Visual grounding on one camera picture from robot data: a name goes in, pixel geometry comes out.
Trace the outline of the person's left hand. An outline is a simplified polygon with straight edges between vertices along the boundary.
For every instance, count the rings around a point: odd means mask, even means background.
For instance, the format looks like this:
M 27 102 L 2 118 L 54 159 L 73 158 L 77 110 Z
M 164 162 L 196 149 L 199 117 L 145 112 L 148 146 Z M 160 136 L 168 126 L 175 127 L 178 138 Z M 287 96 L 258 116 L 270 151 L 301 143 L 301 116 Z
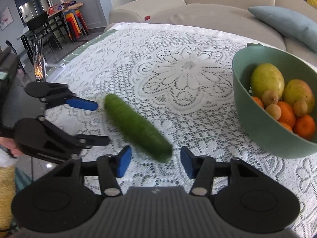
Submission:
M 10 153 L 13 155 L 13 157 L 17 157 L 23 154 L 20 151 L 20 149 L 17 147 L 13 139 L 0 137 L 0 142 L 1 142 L 1 146 L 9 150 Z

